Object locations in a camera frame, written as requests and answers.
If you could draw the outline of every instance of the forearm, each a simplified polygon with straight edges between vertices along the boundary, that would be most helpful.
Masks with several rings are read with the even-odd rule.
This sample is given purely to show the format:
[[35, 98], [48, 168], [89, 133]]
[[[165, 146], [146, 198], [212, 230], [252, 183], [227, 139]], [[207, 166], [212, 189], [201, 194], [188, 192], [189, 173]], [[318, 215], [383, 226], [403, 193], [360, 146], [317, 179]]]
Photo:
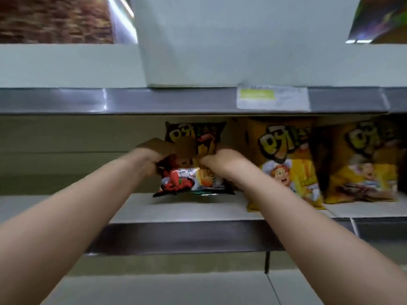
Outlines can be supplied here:
[[145, 177], [147, 164], [135, 150], [0, 226], [0, 303], [41, 303]]
[[401, 304], [400, 268], [252, 164], [236, 182], [261, 209], [279, 240], [326, 304]]

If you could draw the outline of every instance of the colorful package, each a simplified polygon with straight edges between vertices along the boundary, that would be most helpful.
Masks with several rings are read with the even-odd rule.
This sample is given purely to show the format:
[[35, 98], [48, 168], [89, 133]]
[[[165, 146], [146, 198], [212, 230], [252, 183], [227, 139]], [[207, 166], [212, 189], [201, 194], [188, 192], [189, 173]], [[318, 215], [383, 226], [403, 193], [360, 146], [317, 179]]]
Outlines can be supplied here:
[[166, 123], [165, 140], [172, 143], [185, 141], [186, 137], [196, 143], [192, 154], [170, 155], [158, 164], [162, 176], [161, 187], [154, 197], [191, 191], [198, 195], [234, 194], [223, 178], [199, 164], [199, 158], [214, 154], [216, 143], [220, 141], [222, 123]]
[[[251, 160], [317, 209], [324, 209], [308, 139], [313, 121], [262, 122], [247, 120]], [[257, 211], [250, 202], [249, 211]]]
[[332, 127], [332, 162], [326, 203], [394, 201], [399, 134], [385, 119]]

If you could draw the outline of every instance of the white price label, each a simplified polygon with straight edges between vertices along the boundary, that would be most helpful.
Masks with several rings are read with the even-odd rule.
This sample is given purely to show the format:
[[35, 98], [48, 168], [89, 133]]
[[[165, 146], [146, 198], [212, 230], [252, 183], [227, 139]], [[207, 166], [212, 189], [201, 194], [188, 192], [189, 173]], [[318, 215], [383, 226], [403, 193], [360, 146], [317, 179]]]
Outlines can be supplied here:
[[239, 86], [237, 88], [237, 108], [311, 111], [307, 88], [273, 86]]

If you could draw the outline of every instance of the person's right arm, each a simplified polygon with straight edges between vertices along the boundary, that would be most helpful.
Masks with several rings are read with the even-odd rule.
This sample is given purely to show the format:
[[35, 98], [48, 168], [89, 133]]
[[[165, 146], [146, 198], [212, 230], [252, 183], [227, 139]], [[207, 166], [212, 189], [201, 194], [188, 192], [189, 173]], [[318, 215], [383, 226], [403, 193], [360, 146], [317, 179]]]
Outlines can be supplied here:
[[382, 253], [316, 211], [240, 153], [221, 149], [201, 160], [255, 202], [325, 304], [407, 303], [407, 276]]

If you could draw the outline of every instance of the person's right hand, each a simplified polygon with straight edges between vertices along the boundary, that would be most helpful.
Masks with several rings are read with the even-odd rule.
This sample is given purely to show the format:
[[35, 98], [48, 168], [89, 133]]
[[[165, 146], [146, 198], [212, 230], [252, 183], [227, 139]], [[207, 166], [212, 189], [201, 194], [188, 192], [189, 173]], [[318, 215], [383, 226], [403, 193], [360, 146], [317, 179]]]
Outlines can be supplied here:
[[201, 158], [201, 164], [208, 167], [216, 175], [236, 182], [235, 176], [251, 162], [239, 152], [223, 145], [218, 145], [215, 155], [207, 155]]

